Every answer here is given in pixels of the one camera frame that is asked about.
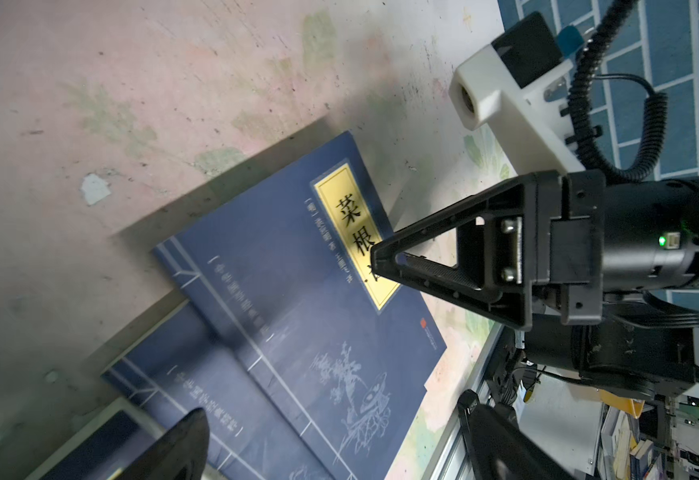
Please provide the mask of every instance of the book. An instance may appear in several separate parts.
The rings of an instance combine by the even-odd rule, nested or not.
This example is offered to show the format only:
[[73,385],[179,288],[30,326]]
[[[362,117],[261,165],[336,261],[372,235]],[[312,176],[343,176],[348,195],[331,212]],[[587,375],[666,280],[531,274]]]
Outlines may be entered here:
[[648,472],[643,476],[643,480],[661,480],[662,478],[664,478],[664,470],[662,464],[663,463],[661,456],[656,457],[653,460],[651,467],[648,469]]
[[391,234],[344,133],[155,249],[341,480],[386,475],[445,350],[421,293],[371,271]]
[[616,455],[616,426],[619,421],[620,412],[618,408],[608,407],[608,413],[605,415],[603,427],[600,430],[601,445],[606,456]]
[[616,455],[613,459],[613,470],[617,480],[629,480],[630,478],[630,450],[637,444],[630,430],[629,418],[627,414],[621,412],[621,420],[617,432]]
[[114,478],[160,436],[162,431],[152,418],[117,398],[29,474],[27,480]]
[[612,456],[604,456],[603,457],[604,477],[602,477],[602,478],[604,480],[616,480],[616,470],[613,468],[613,460],[614,460],[614,458]]
[[639,443],[637,445],[635,445],[635,447],[632,450],[630,450],[630,456],[632,456],[632,457],[636,456],[637,453],[640,451],[640,449],[643,447],[644,443],[645,443],[645,440],[640,440]]
[[651,440],[643,440],[639,447],[632,461],[632,476],[636,480],[642,480],[653,463],[653,442]]
[[188,301],[103,377],[166,428],[205,408],[208,463],[228,478],[332,478]]

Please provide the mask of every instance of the coiled cable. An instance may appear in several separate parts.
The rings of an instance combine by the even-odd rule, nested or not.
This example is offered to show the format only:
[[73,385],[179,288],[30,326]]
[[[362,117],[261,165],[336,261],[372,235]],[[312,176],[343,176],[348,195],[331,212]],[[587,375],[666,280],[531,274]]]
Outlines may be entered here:
[[631,167],[623,170],[611,164],[597,148],[591,133],[589,112],[592,105],[589,95],[595,71],[637,2],[638,0],[613,0],[579,58],[568,93],[568,109],[577,142],[576,156],[585,168],[602,170],[608,184],[640,182],[650,175],[659,161],[667,130],[667,95],[654,91],[649,93],[643,104],[643,134]]

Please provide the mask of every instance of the white paint chip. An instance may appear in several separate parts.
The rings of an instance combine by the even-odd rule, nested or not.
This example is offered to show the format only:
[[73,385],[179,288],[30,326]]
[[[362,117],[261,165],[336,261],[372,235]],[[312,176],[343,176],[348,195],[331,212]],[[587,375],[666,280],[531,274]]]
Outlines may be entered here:
[[109,184],[96,174],[88,174],[83,178],[80,191],[83,192],[83,197],[85,197],[88,206],[95,205],[112,195]]
[[45,374],[46,383],[56,383],[56,380],[58,379],[59,373],[56,370],[50,370],[48,373]]

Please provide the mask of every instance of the yellow title label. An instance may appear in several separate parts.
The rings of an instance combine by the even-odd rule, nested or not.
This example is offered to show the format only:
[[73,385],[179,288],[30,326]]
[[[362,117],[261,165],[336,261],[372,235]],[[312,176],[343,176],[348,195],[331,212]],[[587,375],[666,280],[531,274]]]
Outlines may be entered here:
[[317,182],[315,189],[360,274],[360,281],[376,308],[381,310],[400,284],[371,272],[371,246],[382,241],[382,236],[349,164],[342,165]]

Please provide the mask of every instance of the stacked books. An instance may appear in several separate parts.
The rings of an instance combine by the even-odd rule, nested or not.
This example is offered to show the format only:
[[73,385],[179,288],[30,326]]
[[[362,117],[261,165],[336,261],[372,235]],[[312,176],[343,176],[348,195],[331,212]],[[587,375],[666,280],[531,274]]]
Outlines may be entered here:
[[653,465],[653,442],[640,440],[630,451],[631,480],[643,480]]
[[165,427],[205,408],[232,480],[383,478],[445,350],[370,269],[391,234],[344,133],[157,246],[190,303],[104,378]]
[[604,480],[643,480],[656,465],[653,442],[637,442],[630,416],[614,407],[608,409],[601,429],[601,451],[597,468]]

